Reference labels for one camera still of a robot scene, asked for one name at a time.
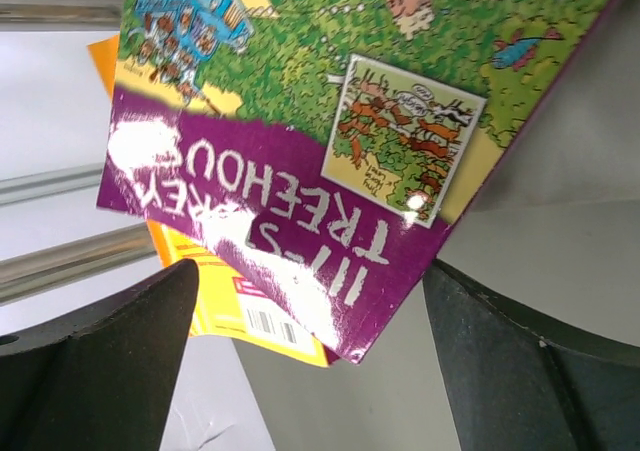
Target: metal rod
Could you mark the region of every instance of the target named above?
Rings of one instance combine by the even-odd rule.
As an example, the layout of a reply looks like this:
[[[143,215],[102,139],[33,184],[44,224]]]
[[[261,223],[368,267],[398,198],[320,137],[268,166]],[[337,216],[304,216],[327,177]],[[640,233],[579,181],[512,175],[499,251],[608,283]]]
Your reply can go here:
[[[0,0],[0,31],[117,30],[124,0]]]
[[[155,254],[140,224],[0,262],[0,305]]]
[[[100,184],[103,164],[90,164],[0,181],[0,207],[92,188]]]

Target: cartoon kangaroo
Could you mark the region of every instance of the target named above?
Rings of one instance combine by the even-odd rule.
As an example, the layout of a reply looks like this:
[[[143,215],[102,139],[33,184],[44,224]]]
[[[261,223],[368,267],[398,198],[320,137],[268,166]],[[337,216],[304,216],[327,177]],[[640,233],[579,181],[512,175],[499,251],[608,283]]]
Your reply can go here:
[[[447,179],[448,171],[441,166],[431,163],[425,166],[426,170],[420,176],[414,176],[419,182],[418,188],[405,188],[407,203],[410,203],[412,197],[419,198],[418,203],[422,202],[422,206],[415,211],[422,219],[428,218],[427,204],[433,203],[443,187],[443,182]]]
[[[400,142],[408,145],[413,151],[422,151],[427,157],[450,161],[451,145],[460,144],[459,131],[443,124],[428,123],[418,120],[419,128],[412,136],[400,136]]]
[[[366,155],[360,142],[360,136],[370,135],[371,125],[374,123],[380,127],[389,125],[389,121],[380,116],[383,108],[378,103],[364,103],[360,100],[361,97],[361,95],[358,96],[349,108],[350,113],[347,119],[338,124],[340,134],[351,143],[351,162],[356,169],[360,169],[361,162]]]
[[[394,99],[387,96],[389,92],[389,81],[385,79],[385,75],[380,76],[378,83],[373,82],[375,73],[367,69],[361,80],[358,81],[359,89],[362,93],[373,97],[373,102],[381,109],[389,111],[393,115],[393,119],[399,126],[405,126],[411,123],[411,118],[405,116],[400,109],[400,105]]]

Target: barcode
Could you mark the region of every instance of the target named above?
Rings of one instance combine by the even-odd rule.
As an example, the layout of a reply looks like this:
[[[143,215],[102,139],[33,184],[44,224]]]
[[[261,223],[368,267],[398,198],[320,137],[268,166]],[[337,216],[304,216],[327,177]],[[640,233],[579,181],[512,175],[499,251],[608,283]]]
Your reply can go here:
[[[238,288],[237,296],[247,334],[310,356],[317,352],[313,336],[276,303],[264,295],[257,295],[259,291],[248,281],[236,282],[238,286],[242,289],[240,292]]]
[[[265,311],[255,309],[247,309],[246,311],[249,318],[248,324],[252,329],[281,338],[291,344],[298,344],[298,339],[291,323],[274,319],[273,315]]]

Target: gray surface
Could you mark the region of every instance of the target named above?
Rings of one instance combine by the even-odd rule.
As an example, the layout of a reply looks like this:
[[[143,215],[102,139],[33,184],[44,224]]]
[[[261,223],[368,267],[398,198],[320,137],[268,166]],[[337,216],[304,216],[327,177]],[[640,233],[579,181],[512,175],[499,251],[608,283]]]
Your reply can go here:
[[[278,451],[458,449],[418,290],[360,366],[315,368],[235,344]]]
[[[471,213],[441,258],[535,309],[640,345],[638,216],[640,202]],[[360,367],[236,349],[278,451],[459,449],[418,290]]]

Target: children's book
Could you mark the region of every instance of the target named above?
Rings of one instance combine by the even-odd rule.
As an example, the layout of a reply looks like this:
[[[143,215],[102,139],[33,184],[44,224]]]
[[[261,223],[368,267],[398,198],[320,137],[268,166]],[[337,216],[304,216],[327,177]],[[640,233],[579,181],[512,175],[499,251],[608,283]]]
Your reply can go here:
[[[105,89],[113,92],[118,36],[89,45]],[[162,264],[192,259],[200,277],[191,336],[242,339],[320,367],[336,360],[308,331],[231,266],[169,227],[149,221],[149,232]]]
[[[358,363],[616,1],[125,0],[98,205]]]

